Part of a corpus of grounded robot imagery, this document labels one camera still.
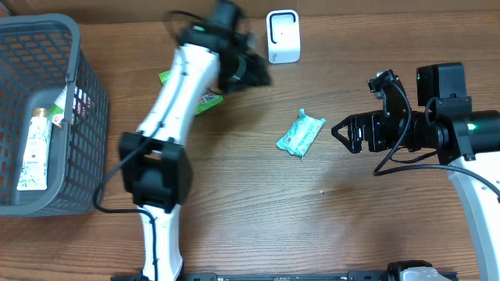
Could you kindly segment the teal tissue pack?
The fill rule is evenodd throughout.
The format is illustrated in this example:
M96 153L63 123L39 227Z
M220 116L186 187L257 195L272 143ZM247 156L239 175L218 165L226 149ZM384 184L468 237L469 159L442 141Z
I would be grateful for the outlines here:
M315 119L306 115L305 110L301 108L298 112L298 119L291 125L288 132L279 139L277 147L287 151L290 155L303 159L325 122L325 119Z

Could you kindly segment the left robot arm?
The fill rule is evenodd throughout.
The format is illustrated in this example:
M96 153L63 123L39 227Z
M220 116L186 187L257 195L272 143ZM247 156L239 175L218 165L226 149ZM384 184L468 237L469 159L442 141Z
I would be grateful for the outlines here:
M120 138L124 189L144 231L139 280L176 280L183 269L180 209L194 174L185 145L202 96L212 85L224 94L270 85L252 33L238 30L244 18L236 3L218 1L209 17L174 34L177 48L167 82L136 132Z

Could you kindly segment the white tube with gold cap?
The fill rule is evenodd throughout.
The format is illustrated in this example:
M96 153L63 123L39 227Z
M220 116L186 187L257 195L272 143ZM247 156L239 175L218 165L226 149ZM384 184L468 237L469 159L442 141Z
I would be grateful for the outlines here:
M35 108L28 128L17 190L33 191L48 188L48 156L51 134L52 122L48 118L48 110Z

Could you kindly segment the green snack bag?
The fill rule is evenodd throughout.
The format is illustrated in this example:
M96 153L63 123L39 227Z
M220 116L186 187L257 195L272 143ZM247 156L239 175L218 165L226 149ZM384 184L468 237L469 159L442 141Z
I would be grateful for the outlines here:
M170 71L167 70L159 74L159 79L162 85L165 85L169 79ZM208 88L206 94L204 94L199 102L195 114L199 115L208 109L220 104L223 101L223 96L218 92L214 91L212 88Z

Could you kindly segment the green instant noodle cup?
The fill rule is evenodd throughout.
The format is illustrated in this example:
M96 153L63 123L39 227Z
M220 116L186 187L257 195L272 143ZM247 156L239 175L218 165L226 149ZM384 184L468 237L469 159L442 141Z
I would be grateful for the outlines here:
M64 87L57 99L48 110L48 119L58 128L63 128L63 120L65 119L66 111L66 96L68 87ZM78 87L74 89L72 109L76 113L72 113L70 123L72 125L78 124L82 119L87 119L91 114L91 108L95 103L91 100L90 96Z

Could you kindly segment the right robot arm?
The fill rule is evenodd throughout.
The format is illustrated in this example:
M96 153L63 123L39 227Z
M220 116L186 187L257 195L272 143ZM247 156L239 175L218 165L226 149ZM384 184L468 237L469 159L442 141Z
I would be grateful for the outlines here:
M462 204L482 280L499 278L499 113L477 111L460 62L416 70L418 104L412 109L390 69L367 82L378 111L350 115L331 129L352 154L367 143L387 155L375 176L424 169L446 171Z

